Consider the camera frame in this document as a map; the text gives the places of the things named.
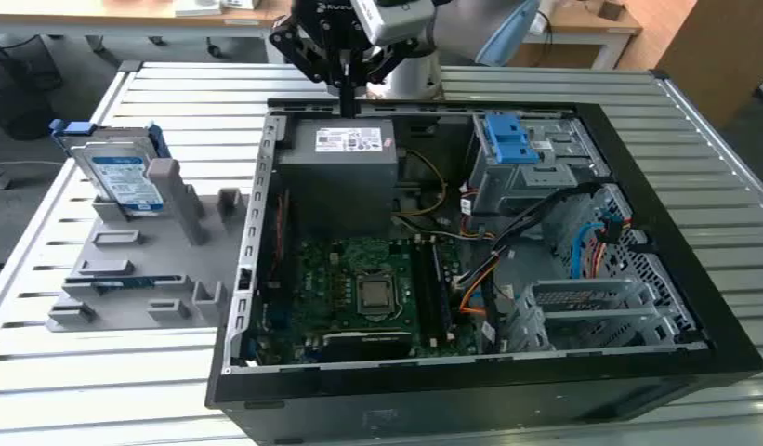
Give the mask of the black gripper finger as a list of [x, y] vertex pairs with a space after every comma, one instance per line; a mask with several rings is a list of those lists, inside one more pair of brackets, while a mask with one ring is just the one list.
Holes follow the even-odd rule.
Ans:
[[269, 42], [313, 83], [325, 83], [338, 91], [340, 115], [351, 116], [351, 64], [344, 62], [341, 50], [325, 50], [310, 37], [302, 39], [301, 30], [288, 15], [274, 22]]
[[409, 38], [389, 46], [385, 46], [381, 53], [371, 56], [368, 59], [364, 57], [364, 50], [351, 50], [351, 115], [356, 116], [359, 113], [359, 105], [356, 97], [361, 96], [359, 89], [368, 84], [380, 84], [385, 77], [391, 74], [392, 70], [403, 63], [404, 59], [413, 53], [419, 41], [416, 38]]

